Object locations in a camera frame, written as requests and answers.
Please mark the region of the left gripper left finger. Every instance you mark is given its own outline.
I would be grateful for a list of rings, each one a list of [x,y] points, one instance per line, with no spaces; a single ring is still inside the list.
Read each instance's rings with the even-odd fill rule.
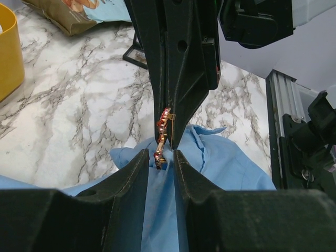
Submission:
[[[140,251],[149,152],[69,196],[56,189],[1,191],[1,251]]]

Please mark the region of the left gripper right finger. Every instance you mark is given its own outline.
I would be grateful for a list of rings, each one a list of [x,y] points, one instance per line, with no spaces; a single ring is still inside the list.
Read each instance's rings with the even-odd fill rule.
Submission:
[[[335,202],[317,190],[225,191],[174,151],[180,251],[335,251]]]

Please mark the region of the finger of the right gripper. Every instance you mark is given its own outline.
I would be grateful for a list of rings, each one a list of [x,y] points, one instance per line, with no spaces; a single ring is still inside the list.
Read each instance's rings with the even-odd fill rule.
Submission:
[[[139,42],[144,50],[154,99],[154,122],[164,109],[166,77],[166,30],[162,1],[125,1]]]
[[[164,105],[175,116],[167,127],[176,149],[191,117],[220,77],[217,1],[164,1]]]

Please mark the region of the blue shirt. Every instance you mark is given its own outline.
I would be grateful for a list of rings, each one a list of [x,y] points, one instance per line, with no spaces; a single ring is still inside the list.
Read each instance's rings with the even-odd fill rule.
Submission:
[[[234,142],[222,137],[220,133],[220,129],[206,130],[196,125],[188,126],[176,150],[183,153],[194,169],[225,191],[275,191],[270,177]],[[174,182],[175,150],[164,147],[166,162],[158,170],[153,156],[156,147],[157,142],[148,139],[134,148],[113,149],[110,155],[119,171],[140,151],[148,150],[149,174],[140,251],[180,251]],[[108,177],[61,192],[76,196]],[[46,188],[1,177],[1,191],[15,189]]]

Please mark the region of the red leaf brooch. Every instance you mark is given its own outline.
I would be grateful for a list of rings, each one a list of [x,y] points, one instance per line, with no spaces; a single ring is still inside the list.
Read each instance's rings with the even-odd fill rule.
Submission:
[[[163,157],[163,150],[164,150],[165,141],[167,140],[167,124],[169,120],[174,122],[175,114],[172,114],[171,108],[167,107],[163,110],[158,122],[156,123],[156,126],[158,128],[159,137],[157,140],[158,142],[157,148],[153,156],[154,156],[156,168],[158,170],[161,170],[162,165],[166,162],[165,158]]]

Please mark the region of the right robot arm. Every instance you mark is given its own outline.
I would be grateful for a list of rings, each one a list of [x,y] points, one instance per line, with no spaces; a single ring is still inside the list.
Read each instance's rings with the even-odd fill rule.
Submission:
[[[176,149],[184,129],[218,87],[219,37],[259,49],[291,36],[296,27],[333,8],[335,1],[126,1],[144,50],[154,95],[154,119],[169,108]]]

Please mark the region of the black display box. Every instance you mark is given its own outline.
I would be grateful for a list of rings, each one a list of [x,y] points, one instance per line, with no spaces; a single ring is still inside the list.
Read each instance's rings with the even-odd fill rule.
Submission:
[[[131,47],[123,54],[122,59],[138,67],[148,70],[145,53],[136,33]]]

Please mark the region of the blue chip bag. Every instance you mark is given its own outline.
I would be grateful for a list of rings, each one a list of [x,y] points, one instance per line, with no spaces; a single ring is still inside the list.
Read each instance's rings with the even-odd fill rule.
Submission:
[[[99,23],[131,22],[124,1],[26,0],[23,3],[68,36],[81,34]]]

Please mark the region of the yellow plastic basket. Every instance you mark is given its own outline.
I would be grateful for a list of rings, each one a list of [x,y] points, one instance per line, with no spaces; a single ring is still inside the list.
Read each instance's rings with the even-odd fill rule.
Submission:
[[[1,28],[1,100],[4,100],[22,84],[25,69],[16,15],[3,4]]]

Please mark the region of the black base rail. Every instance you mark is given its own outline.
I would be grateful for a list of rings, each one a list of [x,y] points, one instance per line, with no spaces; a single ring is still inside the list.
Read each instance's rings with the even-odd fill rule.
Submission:
[[[271,178],[277,189],[316,189],[335,197],[335,102],[318,92],[308,107],[310,121],[274,111],[266,78]]]

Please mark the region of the aluminium frame rail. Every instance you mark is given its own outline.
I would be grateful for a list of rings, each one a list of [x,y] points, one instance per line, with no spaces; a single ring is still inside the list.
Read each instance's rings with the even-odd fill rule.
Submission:
[[[271,71],[267,80],[271,85],[274,111],[278,118],[288,114],[304,122],[311,120],[308,107],[318,96],[317,91],[298,84],[295,78],[276,70]]]

